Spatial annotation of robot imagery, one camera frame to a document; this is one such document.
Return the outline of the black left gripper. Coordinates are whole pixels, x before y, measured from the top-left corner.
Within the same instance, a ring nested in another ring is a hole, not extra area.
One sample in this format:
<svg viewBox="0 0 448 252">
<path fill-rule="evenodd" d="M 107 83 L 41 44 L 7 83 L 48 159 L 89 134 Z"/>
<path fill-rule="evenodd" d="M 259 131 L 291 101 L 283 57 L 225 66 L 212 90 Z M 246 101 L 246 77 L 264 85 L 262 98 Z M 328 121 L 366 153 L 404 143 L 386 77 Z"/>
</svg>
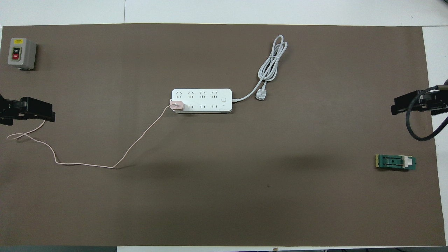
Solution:
<svg viewBox="0 0 448 252">
<path fill-rule="evenodd" d="M 12 126 L 14 120 L 27 119 L 55 122 L 53 104 L 31 97 L 23 97 L 17 101 L 0 95 L 0 124 Z"/>
</svg>

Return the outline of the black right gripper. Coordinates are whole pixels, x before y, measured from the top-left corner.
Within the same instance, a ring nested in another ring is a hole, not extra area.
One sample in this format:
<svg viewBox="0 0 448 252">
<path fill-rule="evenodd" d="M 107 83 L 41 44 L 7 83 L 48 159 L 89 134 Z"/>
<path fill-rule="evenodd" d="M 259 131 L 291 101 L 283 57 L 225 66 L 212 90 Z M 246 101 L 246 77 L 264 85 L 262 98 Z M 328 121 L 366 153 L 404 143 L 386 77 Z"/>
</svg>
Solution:
<svg viewBox="0 0 448 252">
<path fill-rule="evenodd" d="M 394 104 L 391 105 L 391 114 L 398 115 L 407 111 L 408 106 L 412 99 L 422 90 L 416 90 L 404 95 L 398 96 L 394 99 Z M 430 111 L 432 116 L 447 113 L 448 112 L 448 90 L 442 88 L 434 91 L 430 91 L 425 94 L 425 102 L 421 98 L 417 99 L 413 105 L 412 111 L 423 112 L 424 110 Z"/>
</svg>

